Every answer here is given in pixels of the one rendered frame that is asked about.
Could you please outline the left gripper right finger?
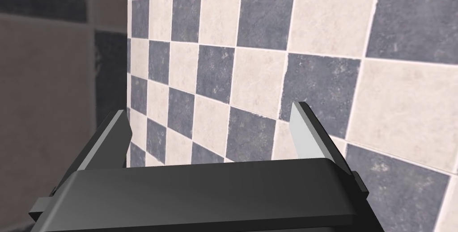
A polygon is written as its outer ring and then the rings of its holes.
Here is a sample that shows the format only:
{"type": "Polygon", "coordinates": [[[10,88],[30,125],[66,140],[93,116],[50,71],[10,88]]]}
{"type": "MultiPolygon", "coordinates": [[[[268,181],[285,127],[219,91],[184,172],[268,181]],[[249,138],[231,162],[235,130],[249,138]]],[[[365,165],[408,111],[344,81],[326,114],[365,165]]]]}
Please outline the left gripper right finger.
{"type": "Polygon", "coordinates": [[[299,158],[327,158],[352,175],[345,158],[306,102],[292,103],[289,130],[299,158]]]}

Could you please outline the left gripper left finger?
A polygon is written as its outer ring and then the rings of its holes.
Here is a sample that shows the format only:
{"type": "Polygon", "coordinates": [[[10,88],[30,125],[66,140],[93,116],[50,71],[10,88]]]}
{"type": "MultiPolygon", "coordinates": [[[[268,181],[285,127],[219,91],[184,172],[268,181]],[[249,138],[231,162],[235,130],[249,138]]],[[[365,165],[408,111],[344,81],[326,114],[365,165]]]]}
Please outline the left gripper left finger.
{"type": "Polygon", "coordinates": [[[70,165],[54,191],[57,191],[70,175],[78,170],[125,168],[131,138],[132,130],[126,110],[110,112],[70,165]]]}

